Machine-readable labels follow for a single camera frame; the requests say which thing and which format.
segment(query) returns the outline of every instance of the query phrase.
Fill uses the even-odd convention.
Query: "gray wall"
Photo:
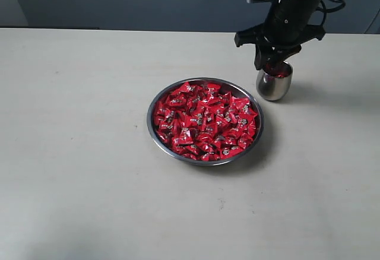
[[[19,0],[31,26],[122,30],[237,31],[261,23],[268,4],[245,0]],[[363,33],[380,0],[346,0],[331,14],[327,32]],[[380,27],[380,19],[371,32]]]
[[[26,26],[27,21],[17,0],[0,0],[0,26]]]

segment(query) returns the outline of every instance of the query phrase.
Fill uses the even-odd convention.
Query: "black robotic arm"
[[[264,23],[236,33],[236,46],[255,44],[256,69],[274,67],[300,52],[302,43],[315,38],[322,40],[325,35],[323,23],[326,14],[345,6],[342,0],[330,1],[340,5],[326,9],[322,0],[247,0],[248,3],[271,2],[271,8]],[[308,24],[311,15],[317,10],[324,13],[322,24]]]

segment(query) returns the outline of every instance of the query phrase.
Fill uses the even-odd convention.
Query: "candy wrapper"
[[[253,143],[258,113],[248,98],[220,89],[185,82],[156,103],[156,134],[167,148],[191,160],[216,161]]]

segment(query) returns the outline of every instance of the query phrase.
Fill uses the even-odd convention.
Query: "white table surface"
[[[327,35],[258,97],[232,33],[0,29],[0,259],[379,259],[380,36]],[[235,164],[183,164],[145,114],[217,77],[266,125]]]

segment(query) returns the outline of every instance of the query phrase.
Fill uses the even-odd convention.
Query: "stainless steel cup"
[[[280,100],[289,90],[292,73],[293,68],[286,61],[274,68],[260,70],[256,79],[257,92],[268,101]]]

